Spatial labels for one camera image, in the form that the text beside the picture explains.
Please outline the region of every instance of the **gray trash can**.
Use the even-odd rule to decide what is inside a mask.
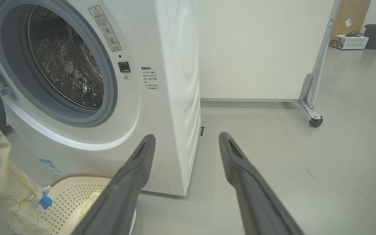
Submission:
[[[369,37],[367,46],[365,49],[375,49],[376,50],[376,24],[365,25],[365,37]]]

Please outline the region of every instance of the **blue clip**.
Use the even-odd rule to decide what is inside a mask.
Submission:
[[[52,205],[53,201],[47,196],[46,192],[43,191],[43,197],[41,198],[39,203],[41,207],[46,210],[47,208],[49,208],[49,206]]]

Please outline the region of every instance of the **stainless steel drum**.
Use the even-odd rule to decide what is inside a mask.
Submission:
[[[103,101],[100,69],[85,42],[54,12],[36,6],[28,17],[27,37],[37,67],[71,102],[99,109]]]

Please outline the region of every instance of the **printed instructions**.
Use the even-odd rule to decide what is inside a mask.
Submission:
[[[112,52],[121,50],[120,43],[112,29],[107,17],[104,15],[104,12],[101,9],[101,6],[95,6],[89,9],[89,12],[92,14],[93,18],[98,24],[98,27],[102,31],[105,40],[107,40],[108,45]]]
[[[158,75],[152,67],[142,67],[145,90],[159,90]]]

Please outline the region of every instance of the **patterned fabric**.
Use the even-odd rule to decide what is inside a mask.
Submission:
[[[10,150],[0,131],[0,209],[16,234],[46,235],[48,225],[32,205],[41,200],[43,189],[9,161]]]

